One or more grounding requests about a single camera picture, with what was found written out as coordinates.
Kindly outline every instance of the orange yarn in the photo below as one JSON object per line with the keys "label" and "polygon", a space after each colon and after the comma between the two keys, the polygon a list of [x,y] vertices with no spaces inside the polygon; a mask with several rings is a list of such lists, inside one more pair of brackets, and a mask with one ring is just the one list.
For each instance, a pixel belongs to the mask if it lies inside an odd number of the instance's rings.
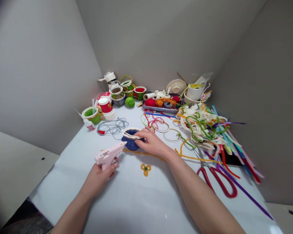
{"label": "orange yarn", "polygon": [[171,100],[170,98],[160,98],[158,100],[156,100],[156,105],[158,107],[162,107],[164,102],[169,102],[173,105],[173,108],[175,109],[177,106],[177,102],[175,100]]}
{"label": "orange yarn", "polygon": [[163,106],[163,101],[161,99],[156,100],[156,105],[157,107],[162,107]]}

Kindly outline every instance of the right hand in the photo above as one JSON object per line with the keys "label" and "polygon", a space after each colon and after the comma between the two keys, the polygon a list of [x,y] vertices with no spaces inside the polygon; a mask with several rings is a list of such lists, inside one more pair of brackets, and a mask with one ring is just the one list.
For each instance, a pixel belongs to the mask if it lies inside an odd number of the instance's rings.
{"label": "right hand", "polygon": [[162,158],[167,158],[169,155],[174,154],[174,150],[166,145],[157,135],[152,131],[151,128],[145,127],[141,131],[134,134],[146,139],[146,142],[141,140],[135,140],[134,142],[143,150],[150,154],[158,155]]}

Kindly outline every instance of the pink hot glue gun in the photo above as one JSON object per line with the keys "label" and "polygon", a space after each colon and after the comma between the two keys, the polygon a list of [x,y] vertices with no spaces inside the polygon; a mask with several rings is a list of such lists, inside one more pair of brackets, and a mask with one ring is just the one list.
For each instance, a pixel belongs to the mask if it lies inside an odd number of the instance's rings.
{"label": "pink hot glue gun", "polygon": [[100,154],[95,156],[95,161],[97,164],[102,164],[102,171],[105,171],[110,165],[112,165],[114,157],[123,151],[126,144],[126,141],[122,141],[106,150],[101,151]]}

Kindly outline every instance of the white wall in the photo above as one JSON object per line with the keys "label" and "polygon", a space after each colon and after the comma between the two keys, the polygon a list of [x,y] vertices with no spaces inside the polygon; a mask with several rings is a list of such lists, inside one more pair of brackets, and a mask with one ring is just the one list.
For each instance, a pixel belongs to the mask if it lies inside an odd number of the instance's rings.
{"label": "white wall", "polygon": [[0,132],[0,228],[58,158],[54,153]]}
{"label": "white wall", "polygon": [[166,88],[217,72],[266,0],[76,0],[102,73]]}
{"label": "white wall", "polygon": [[0,5],[0,131],[60,154],[102,74],[74,0]]}
{"label": "white wall", "polygon": [[209,100],[264,176],[267,202],[293,205],[293,0],[268,0],[212,83]]}

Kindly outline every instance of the scissors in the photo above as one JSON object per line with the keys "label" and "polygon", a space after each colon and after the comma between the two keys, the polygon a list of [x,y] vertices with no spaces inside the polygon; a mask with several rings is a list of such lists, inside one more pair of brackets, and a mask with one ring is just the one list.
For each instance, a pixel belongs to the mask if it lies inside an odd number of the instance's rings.
{"label": "scissors", "polygon": [[[198,158],[202,158],[202,159],[204,159],[203,156],[202,156],[202,154],[201,154],[201,151],[199,151],[199,153],[197,153],[197,151],[194,149],[194,152],[195,152],[195,154],[196,154],[196,156],[197,156]],[[214,191],[214,189],[213,189],[213,187],[212,187],[211,182],[210,182],[209,179],[208,179],[208,176],[207,176],[207,173],[206,173],[206,170],[205,170],[204,166],[209,167],[209,170],[210,170],[211,173],[214,175],[215,179],[218,181],[220,187],[222,188],[224,194],[225,194],[227,197],[229,197],[229,198],[235,198],[235,197],[238,195],[237,188],[235,187],[235,185],[233,184],[233,182],[232,182],[232,181],[231,181],[231,180],[230,180],[230,179],[229,179],[229,178],[228,178],[228,177],[227,177],[222,171],[220,171],[220,170],[218,170],[218,169],[216,169],[216,168],[214,168],[214,167],[211,167],[209,164],[204,164],[203,162],[201,162],[201,167],[200,167],[200,169],[198,170],[197,175],[199,175],[199,174],[200,174],[200,171],[202,171],[203,176],[204,176],[204,179],[205,179],[205,182],[206,182],[207,185],[213,190],[213,192],[215,192],[215,191]],[[230,185],[231,185],[231,187],[232,187],[232,190],[233,190],[232,194],[230,194],[230,193],[228,192],[227,188],[226,188],[225,185],[222,183],[221,179],[219,178],[219,176],[217,175],[216,172],[218,172],[219,174],[221,174],[221,175],[222,175],[222,176],[223,176],[223,177],[224,177],[224,178],[230,183]]]}

